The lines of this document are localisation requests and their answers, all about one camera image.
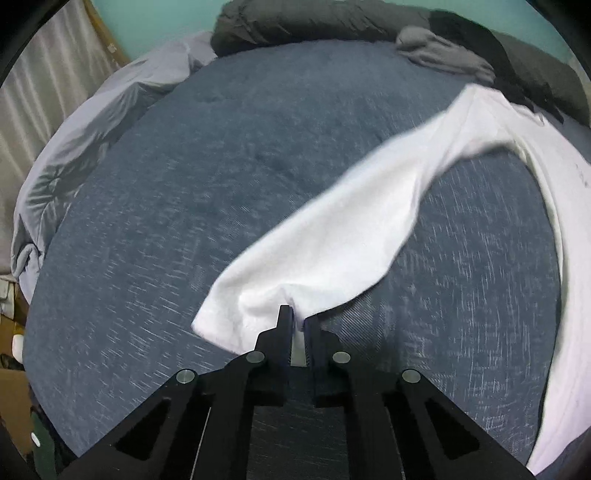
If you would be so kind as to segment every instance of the white t-shirt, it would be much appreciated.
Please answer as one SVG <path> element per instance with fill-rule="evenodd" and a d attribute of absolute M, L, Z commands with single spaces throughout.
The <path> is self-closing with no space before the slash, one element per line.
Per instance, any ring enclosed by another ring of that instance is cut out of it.
<path fill-rule="evenodd" d="M 446 111 L 388 140 L 251 245 L 214 282 L 193 329 L 244 353 L 275 326 L 282 304 L 303 320 L 354 299 L 388 272 L 433 180 L 501 146 L 538 181 L 561 279 L 562 318 L 528 462 L 539 473 L 591 425 L 591 166 L 544 117 L 496 90 L 466 86 Z"/>

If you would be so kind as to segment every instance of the teal wall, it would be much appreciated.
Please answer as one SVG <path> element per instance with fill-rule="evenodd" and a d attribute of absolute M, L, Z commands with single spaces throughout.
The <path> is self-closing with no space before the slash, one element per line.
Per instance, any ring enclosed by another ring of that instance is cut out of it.
<path fill-rule="evenodd" d="M 225 3 L 225 0 L 92 1 L 132 59 L 167 40 L 213 29 Z M 562 37 L 526 0 L 394 0 L 393 3 L 450 10 L 535 45 L 559 60 L 570 59 L 570 50 Z"/>

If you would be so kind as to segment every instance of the wrinkled fabric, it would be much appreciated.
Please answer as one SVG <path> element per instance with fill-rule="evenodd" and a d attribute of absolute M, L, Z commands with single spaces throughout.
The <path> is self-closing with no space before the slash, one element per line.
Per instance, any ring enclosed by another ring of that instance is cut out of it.
<path fill-rule="evenodd" d="M 535 477 L 537 480 L 580 480 L 589 471 L 591 429 L 572 441 L 552 465 Z"/>
<path fill-rule="evenodd" d="M 0 276 L 11 272 L 14 207 L 33 162 L 115 70 L 82 0 L 72 0 L 33 36 L 0 86 Z"/>
<path fill-rule="evenodd" d="M 391 43 L 321 41 L 218 59 L 149 109 L 80 189 L 28 316 L 27 375 L 67 444 L 86 451 L 178 369 L 233 358 L 190 327 L 223 269 L 465 84 Z M 525 463 L 559 298 L 540 190 L 499 150 L 438 179 L 386 277 L 322 321 L 377 368 L 419 369 Z M 249 477 L 347 478 L 341 422 L 258 409 Z"/>
<path fill-rule="evenodd" d="M 563 316 L 528 461 L 541 472 L 591 426 L 591 165 L 543 116 L 512 106 L 496 90 L 465 87 L 448 110 L 385 142 L 251 245 L 214 282 L 193 329 L 245 353 L 277 324 L 280 305 L 303 320 L 353 300 L 389 271 L 433 180 L 460 158 L 502 146 L 540 186 L 561 274 Z"/>
<path fill-rule="evenodd" d="M 60 126 L 18 193 L 12 275 L 31 302 L 45 255 L 68 208 L 108 149 L 147 109 L 215 58 L 203 32 L 126 65 Z"/>
<path fill-rule="evenodd" d="M 492 84 L 495 71 L 485 59 L 474 52 L 438 37 L 420 27 L 404 27 L 396 39 L 396 50 L 411 62 L 449 73 L 474 75 Z"/>
<path fill-rule="evenodd" d="M 434 31 L 430 27 L 434 14 L 437 15 L 436 11 L 381 0 L 231 0 L 222 7 L 217 19 L 212 46 L 218 56 L 225 56 L 257 47 L 309 40 L 394 42 L 400 31 L 409 25 Z M 589 124 L 585 93 L 572 68 L 514 37 L 480 28 L 488 32 L 489 40 L 497 39 L 502 44 L 501 50 L 504 48 L 509 58 L 509 68 L 515 70 L 520 84 L 526 86 L 528 92 L 540 93 L 532 98 L 534 103 L 556 104 L 578 122 Z M 492 64 L 475 48 L 467 48 Z M 519 92 L 512 92 L 511 86 L 515 84 L 510 80 L 499 84 L 512 96 L 509 98 L 512 102 L 519 95 Z"/>
<path fill-rule="evenodd" d="M 433 33 L 468 48 L 495 69 L 493 88 L 500 90 L 511 103 L 518 103 L 534 111 L 534 103 L 552 114 L 558 121 L 564 118 L 552 99 L 548 85 L 528 84 L 517 76 L 502 43 L 487 28 L 452 12 L 435 10 L 429 16 Z"/>

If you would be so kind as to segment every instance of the gray cloth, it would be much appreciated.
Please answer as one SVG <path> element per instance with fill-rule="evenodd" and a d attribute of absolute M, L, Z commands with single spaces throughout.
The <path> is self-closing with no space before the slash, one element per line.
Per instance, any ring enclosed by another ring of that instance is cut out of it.
<path fill-rule="evenodd" d="M 404 27 L 396 39 L 396 50 L 411 62 L 449 73 L 474 75 L 487 84 L 495 81 L 495 71 L 474 52 L 438 37 L 421 27 Z"/>
<path fill-rule="evenodd" d="M 231 359 L 190 327 L 220 272 L 465 83 L 391 43 L 320 41 L 218 59 L 154 105 L 82 187 L 33 297 L 24 363 L 68 445 L 84 452 L 176 370 Z M 437 180 L 388 275 L 322 317 L 377 367 L 424 372 L 525 462 L 559 292 L 539 188 L 499 150 Z M 249 478 L 346 478 L 341 415 L 257 410 Z"/>
<path fill-rule="evenodd" d="M 217 19 L 212 47 L 218 56 L 225 56 L 306 40 L 394 42 L 408 25 L 429 28 L 431 13 L 381 0 L 231 0 Z M 492 33 L 521 84 L 547 92 L 564 113 L 589 124 L 587 97 L 570 66 L 516 38 Z"/>
<path fill-rule="evenodd" d="M 118 70 L 72 113 L 35 160 L 18 193 L 12 274 L 31 301 L 57 229 L 88 175 L 151 105 L 216 56 L 210 32 L 169 41 Z"/>

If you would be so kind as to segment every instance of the gray blanket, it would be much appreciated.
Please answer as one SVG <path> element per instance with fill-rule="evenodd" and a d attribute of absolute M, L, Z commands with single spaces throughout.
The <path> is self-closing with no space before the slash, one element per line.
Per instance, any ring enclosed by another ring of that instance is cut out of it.
<path fill-rule="evenodd" d="M 216 60 L 154 105 L 82 187 L 31 305 L 27 374 L 70 447 L 179 368 L 223 366 L 232 355 L 190 329 L 219 273 L 465 82 L 391 44 L 321 41 Z M 538 186 L 499 150 L 437 180 L 389 274 L 323 321 L 377 367 L 424 372 L 525 462 L 558 305 Z M 339 412 L 261 409 L 252 441 L 249 478 L 347 478 Z"/>

